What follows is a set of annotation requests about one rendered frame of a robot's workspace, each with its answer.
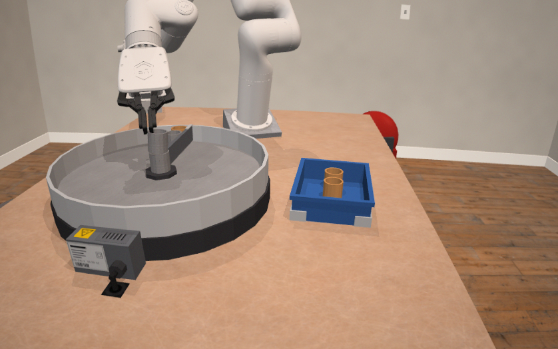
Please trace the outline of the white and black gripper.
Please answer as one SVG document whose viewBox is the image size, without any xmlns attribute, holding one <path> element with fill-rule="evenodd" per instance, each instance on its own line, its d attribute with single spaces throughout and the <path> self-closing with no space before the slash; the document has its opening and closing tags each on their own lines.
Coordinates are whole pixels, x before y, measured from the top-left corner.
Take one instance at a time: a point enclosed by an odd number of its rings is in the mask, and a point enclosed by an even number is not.
<svg viewBox="0 0 558 349">
<path fill-rule="evenodd" d="M 122 107 L 130 107 L 139 115 L 139 129 L 143 129 L 144 135 L 148 131 L 146 111 L 141 101 L 150 101 L 148 127 L 150 133 L 154 133 L 157 111 L 164 104 L 174 101 L 171 87 L 170 66 L 164 48 L 151 42 L 138 42 L 122 50 L 117 103 Z"/>
</svg>

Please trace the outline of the grey metal bushing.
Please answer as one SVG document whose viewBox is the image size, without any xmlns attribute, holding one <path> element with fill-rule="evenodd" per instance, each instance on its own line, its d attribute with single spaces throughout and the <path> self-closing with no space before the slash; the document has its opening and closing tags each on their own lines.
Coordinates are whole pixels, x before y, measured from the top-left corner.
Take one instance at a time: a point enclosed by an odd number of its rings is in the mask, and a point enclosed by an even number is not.
<svg viewBox="0 0 558 349">
<path fill-rule="evenodd" d="M 168 131 L 168 145 L 179 135 L 182 131 L 174 130 Z M 178 134 L 179 133 L 179 134 Z"/>
<path fill-rule="evenodd" d="M 149 153 L 150 169 L 152 173 L 162 174 L 170 171 L 169 150 L 163 154 Z"/>
<path fill-rule="evenodd" d="M 168 131 L 164 129 L 153 129 L 154 133 L 148 131 L 148 152 L 162 154 L 168 152 Z"/>
</svg>

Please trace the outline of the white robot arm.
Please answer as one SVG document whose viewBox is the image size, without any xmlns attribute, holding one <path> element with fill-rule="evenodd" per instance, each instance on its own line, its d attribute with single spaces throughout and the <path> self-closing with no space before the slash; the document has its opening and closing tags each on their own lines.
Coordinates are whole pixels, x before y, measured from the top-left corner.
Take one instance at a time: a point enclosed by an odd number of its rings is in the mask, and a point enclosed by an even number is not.
<svg viewBox="0 0 558 349">
<path fill-rule="evenodd" d="M 175 52 L 198 19 L 194 0 L 128 0 L 125 39 L 118 52 L 138 42 L 151 42 Z M 245 131 L 272 124 L 268 113 L 273 68 L 268 54 L 296 50 L 301 30 L 290 0 L 231 0 L 237 17 L 240 68 L 237 110 L 231 121 Z M 162 40 L 161 40 L 162 39 Z"/>
</svg>

